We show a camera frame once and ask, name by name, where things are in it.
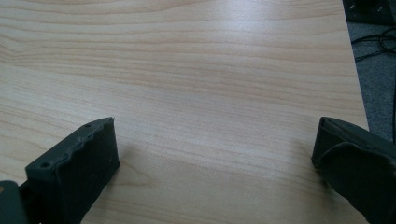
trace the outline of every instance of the gray carpet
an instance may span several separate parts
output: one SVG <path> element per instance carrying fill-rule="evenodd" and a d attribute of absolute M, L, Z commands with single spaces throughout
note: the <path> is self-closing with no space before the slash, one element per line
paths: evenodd
<path fill-rule="evenodd" d="M 393 12 L 396 12 L 395 5 L 392 4 Z M 366 35 L 379 35 L 390 28 L 355 22 L 348 22 L 347 26 L 351 40 Z M 359 43 L 353 46 L 355 57 L 377 50 L 379 48 L 376 42 Z M 356 62 L 356 67 L 370 131 L 391 141 L 396 55 L 380 54 Z"/>

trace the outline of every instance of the wood grain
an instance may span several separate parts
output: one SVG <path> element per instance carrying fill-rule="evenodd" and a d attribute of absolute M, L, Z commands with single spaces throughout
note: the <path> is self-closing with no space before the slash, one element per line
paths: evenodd
<path fill-rule="evenodd" d="M 0 1 L 0 179 L 94 119 L 121 168 L 83 223 L 364 223 L 310 156 L 367 127 L 339 0 Z"/>

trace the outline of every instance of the screw hole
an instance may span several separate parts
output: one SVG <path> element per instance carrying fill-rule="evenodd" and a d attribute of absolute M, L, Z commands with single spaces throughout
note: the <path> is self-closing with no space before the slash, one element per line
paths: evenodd
<path fill-rule="evenodd" d="M 46 167 L 49 167 L 49 166 L 50 166 L 50 164 L 48 162 L 43 162 L 40 165 L 41 168 L 46 168 Z"/>

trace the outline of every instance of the cable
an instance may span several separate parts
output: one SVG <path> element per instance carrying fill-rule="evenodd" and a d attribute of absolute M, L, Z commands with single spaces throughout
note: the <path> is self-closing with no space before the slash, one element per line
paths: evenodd
<path fill-rule="evenodd" d="M 396 27 L 389 28 L 388 30 L 382 32 L 382 34 L 380 34 L 380 35 L 367 35 L 367 36 L 363 36 L 363 37 L 353 40 L 351 42 L 352 45 L 356 45 L 361 42 L 378 42 L 379 47 L 380 47 L 380 50 L 378 50 L 378 51 L 355 57 L 355 62 L 359 62 L 364 59 L 371 58 L 371 57 L 374 57 L 374 56 L 382 54 L 382 53 L 390 53 L 390 54 L 396 55 L 396 46 L 393 48 L 390 48 L 386 44 L 387 42 L 394 42 L 396 45 L 396 35 L 389 34 L 391 31 L 394 31 L 394 30 L 396 30 Z"/>

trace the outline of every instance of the wooden table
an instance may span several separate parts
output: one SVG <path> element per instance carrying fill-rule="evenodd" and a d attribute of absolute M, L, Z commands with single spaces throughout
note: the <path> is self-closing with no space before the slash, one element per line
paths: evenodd
<path fill-rule="evenodd" d="M 367 127 L 340 0 L 2 0 L 0 179 L 94 119 L 121 167 L 83 223 L 364 223 L 310 157 Z"/>

